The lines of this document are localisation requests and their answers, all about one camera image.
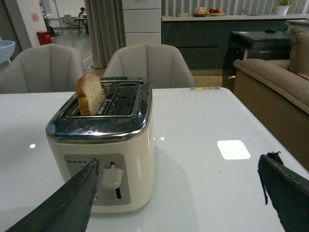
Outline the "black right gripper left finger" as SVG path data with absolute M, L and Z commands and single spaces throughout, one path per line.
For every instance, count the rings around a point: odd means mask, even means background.
M 92 159 L 9 232 L 84 232 L 97 192 L 99 161 Z

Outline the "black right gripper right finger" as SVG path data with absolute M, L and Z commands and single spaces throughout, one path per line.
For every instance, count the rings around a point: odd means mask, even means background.
M 262 154 L 258 174 L 265 196 L 271 199 L 286 232 L 309 230 L 309 181 L 284 166 L 280 152 Z

